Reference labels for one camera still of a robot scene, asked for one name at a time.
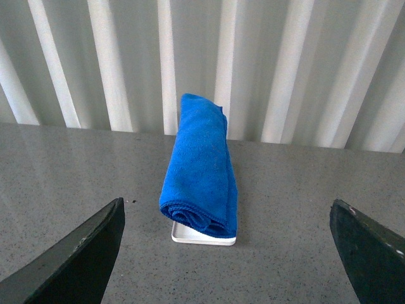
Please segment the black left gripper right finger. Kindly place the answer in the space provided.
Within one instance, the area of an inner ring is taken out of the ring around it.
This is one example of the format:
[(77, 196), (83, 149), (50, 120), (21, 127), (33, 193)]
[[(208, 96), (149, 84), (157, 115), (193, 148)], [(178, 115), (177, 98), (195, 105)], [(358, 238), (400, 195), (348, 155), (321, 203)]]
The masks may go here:
[(360, 303), (404, 303), (404, 238), (341, 199), (330, 230)]

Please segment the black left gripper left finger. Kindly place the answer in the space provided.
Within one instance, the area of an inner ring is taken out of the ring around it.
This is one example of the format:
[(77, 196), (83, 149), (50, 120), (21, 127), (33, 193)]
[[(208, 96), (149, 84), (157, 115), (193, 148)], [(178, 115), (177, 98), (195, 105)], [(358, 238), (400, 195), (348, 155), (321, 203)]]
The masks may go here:
[(123, 198), (1, 281), (1, 303), (100, 303), (120, 249)]

